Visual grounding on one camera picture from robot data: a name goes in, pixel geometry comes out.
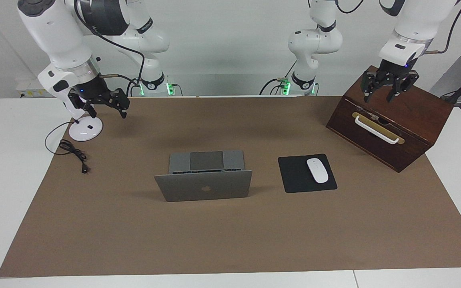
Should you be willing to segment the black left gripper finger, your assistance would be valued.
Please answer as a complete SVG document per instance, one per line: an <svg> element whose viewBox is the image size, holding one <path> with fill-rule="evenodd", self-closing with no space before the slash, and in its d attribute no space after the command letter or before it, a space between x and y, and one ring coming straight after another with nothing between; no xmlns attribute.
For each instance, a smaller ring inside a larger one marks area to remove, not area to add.
<svg viewBox="0 0 461 288"><path fill-rule="evenodd" d="M392 88L387 96L387 102L392 102L395 99L395 97L398 97L400 95L400 93L409 90L418 79L418 73L390 75L390 82L392 82Z"/></svg>
<svg viewBox="0 0 461 288"><path fill-rule="evenodd" d="M370 97L374 93L374 91L381 87L382 80L382 71L364 71L361 80L361 90L362 93L364 93L364 102L368 103L370 101Z"/></svg>

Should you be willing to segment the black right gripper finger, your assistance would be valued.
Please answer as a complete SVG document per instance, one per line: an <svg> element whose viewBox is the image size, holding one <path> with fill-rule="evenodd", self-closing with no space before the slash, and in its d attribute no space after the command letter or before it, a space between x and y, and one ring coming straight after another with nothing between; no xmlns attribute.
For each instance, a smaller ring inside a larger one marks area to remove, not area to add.
<svg viewBox="0 0 461 288"><path fill-rule="evenodd" d="M69 94L69 100L73 106L71 114L74 119L79 119L86 114L92 118L97 117L97 112L90 101L84 101L78 94Z"/></svg>
<svg viewBox="0 0 461 288"><path fill-rule="evenodd" d="M119 111L122 119L127 117L127 110L130 106L130 100L127 94L122 89L116 89L109 93L108 105Z"/></svg>

